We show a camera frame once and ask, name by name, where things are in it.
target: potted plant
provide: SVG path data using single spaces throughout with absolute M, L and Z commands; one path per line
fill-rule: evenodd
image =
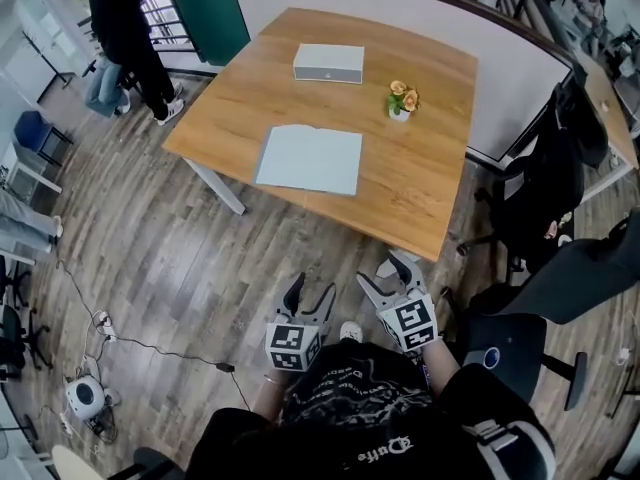
M 406 121 L 409 115 L 420 106 L 420 95 L 400 80 L 394 80 L 389 86 L 391 94 L 387 98 L 389 117 L 396 121 Z

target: green panel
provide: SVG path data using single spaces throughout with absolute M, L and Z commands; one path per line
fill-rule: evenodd
M 238 0 L 173 0 L 203 60 L 226 66 L 249 42 Z

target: orange flower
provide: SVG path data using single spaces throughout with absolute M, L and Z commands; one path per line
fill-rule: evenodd
M 394 80 L 391 82 L 391 92 L 396 96 L 400 96 L 404 91 L 407 90 L 407 84 L 401 82 L 400 80 Z
M 407 112 L 413 112 L 416 109 L 416 105 L 418 104 L 418 93 L 415 89 L 411 89 L 404 97 L 402 101 L 404 104 L 405 110 Z

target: shoe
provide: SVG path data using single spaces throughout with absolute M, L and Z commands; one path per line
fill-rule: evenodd
M 56 238 L 60 238 L 62 233 L 64 233 L 64 228 L 62 227 L 62 217 L 60 215 L 55 215 L 53 220 L 56 223 Z
M 356 340 L 358 343 L 362 343 L 362 327 L 356 322 L 347 321 L 340 327 L 340 340 L 349 338 Z
M 182 100 L 175 100 L 175 101 L 172 101 L 171 103 L 167 103 L 167 110 L 168 110 L 167 117 L 165 117 L 162 121 L 160 119 L 156 119 L 156 121 L 158 121 L 158 124 L 160 126 L 164 126 L 169 121 L 171 121 L 171 119 L 173 119 L 180 112 L 182 112 L 183 108 L 184 108 L 184 101 Z
M 120 115 L 124 115 L 129 112 L 129 110 L 131 110 L 131 95 L 126 89 L 122 89 L 122 92 L 124 93 L 125 98 L 127 98 L 127 102 L 124 105 L 119 105 L 118 107 L 116 107 L 120 112 Z
M 182 89 L 183 87 L 180 82 L 176 82 L 175 84 L 173 84 L 173 101 L 176 101 L 178 99 L 178 96 L 180 96 Z

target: person's hand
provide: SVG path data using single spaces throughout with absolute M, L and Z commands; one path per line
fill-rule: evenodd
M 551 224 L 549 224 L 549 229 L 545 233 L 544 237 L 547 240 L 552 240 L 558 234 L 558 223 L 554 220 Z

